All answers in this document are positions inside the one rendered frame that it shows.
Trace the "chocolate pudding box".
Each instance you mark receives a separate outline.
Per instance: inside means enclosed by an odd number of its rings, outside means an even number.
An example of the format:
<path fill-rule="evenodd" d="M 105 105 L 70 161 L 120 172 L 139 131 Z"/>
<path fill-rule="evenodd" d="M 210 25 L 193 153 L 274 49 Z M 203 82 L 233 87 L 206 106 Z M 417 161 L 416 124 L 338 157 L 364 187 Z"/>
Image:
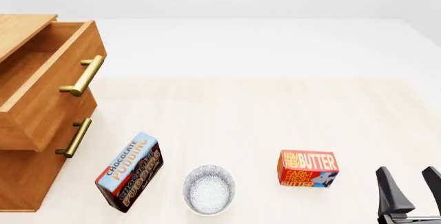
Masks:
<path fill-rule="evenodd" d="M 139 132 L 94 183 L 111 207 L 126 213 L 163 164 L 157 139 Z"/>

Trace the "closed wooden drawer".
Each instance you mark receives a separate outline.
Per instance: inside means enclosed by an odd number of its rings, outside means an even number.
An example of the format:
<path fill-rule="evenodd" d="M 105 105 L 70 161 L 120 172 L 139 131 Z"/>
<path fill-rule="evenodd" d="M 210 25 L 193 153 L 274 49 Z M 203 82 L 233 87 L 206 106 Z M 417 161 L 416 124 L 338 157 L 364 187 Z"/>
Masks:
<path fill-rule="evenodd" d="M 58 155 L 55 154 L 55 150 L 66 149 L 77 131 L 77 127 L 72 126 L 72 123 L 81 122 L 84 118 L 91 118 L 93 111 L 97 107 L 92 91 L 88 88 L 83 96 L 77 100 L 78 103 L 75 103 L 72 108 L 68 108 L 68 115 L 63 118 L 61 124 L 58 124 L 56 132 L 51 137 L 50 142 L 44 151 L 39 154 L 49 153 L 50 155 Z"/>

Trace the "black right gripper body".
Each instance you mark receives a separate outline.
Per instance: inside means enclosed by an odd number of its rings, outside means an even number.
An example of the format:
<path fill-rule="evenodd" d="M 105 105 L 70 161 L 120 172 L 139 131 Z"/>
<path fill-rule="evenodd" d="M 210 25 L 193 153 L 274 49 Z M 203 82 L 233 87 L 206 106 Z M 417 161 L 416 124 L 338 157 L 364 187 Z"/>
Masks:
<path fill-rule="evenodd" d="M 378 224 L 441 224 L 441 215 L 438 216 L 408 216 L 400 211 L 379 211 Z"/>

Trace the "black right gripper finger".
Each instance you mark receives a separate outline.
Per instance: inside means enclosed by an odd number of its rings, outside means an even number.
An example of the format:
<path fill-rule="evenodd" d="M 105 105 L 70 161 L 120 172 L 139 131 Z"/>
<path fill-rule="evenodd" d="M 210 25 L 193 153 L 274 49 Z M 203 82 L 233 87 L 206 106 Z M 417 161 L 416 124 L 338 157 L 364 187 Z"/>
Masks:
<path fill-rule="evenodd" d="M 385 166 L 376 170 L 376 178 L 379 192 L 379 216 L 406 216 L 416 208 L 400 190 Z"/>
<path fill-rule="evenodd" d="M 441 173 L 433 166 L 429 166 L 422 171 L 422 175 L 427 186 L 431 190 L 438 207 L 438 211 L 441 215 Z"/>

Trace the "speckled black and white bowl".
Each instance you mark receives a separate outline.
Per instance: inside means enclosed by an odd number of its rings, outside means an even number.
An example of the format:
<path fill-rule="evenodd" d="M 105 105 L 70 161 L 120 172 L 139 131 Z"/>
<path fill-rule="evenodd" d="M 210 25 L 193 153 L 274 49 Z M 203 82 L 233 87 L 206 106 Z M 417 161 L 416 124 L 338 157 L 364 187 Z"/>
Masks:
<path fill-rule="evenodd" d="M 183 181 L 186 206 L 201 216 L 223 213 L 234 200 L 236 184 L 232 175 L 218 165 L 202 165 Z"/>

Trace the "red butter box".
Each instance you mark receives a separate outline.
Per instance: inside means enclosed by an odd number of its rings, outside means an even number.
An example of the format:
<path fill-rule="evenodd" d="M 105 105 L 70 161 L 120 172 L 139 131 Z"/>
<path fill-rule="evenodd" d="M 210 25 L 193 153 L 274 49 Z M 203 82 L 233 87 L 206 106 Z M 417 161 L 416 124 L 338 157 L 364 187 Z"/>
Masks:
<path fill-rule="evenodd" d="M 281 150 L 277 173 L 281 186 L 329 187 L 339 167 L 333 152 Z"/>

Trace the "open wooden drawer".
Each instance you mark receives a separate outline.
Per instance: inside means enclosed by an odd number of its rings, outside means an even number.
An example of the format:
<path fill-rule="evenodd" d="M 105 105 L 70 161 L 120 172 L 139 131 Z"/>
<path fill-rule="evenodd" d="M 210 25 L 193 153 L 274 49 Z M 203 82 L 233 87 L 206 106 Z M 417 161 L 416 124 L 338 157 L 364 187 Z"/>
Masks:
<path fill-rule="evenodd" d="M 94 21 L 52 22 L 0 63 L 0 150 L 44 151 L 68 108 L 70 93 L 87 66 L 81 60 L 106 58 Z"/>

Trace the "wooden cabinet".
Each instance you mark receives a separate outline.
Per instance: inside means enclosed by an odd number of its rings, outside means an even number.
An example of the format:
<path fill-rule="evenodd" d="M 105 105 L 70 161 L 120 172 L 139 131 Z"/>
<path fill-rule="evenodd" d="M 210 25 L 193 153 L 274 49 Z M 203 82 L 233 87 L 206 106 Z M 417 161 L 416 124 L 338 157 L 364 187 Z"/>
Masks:
<path fill-rule="evenodd" d="M 55 21 L 56 14 L 0 14 L 0 63 Z M 67 158 L 39 153 L 0 150 L 0 212 L 34 212 L 41 206 Z"/>

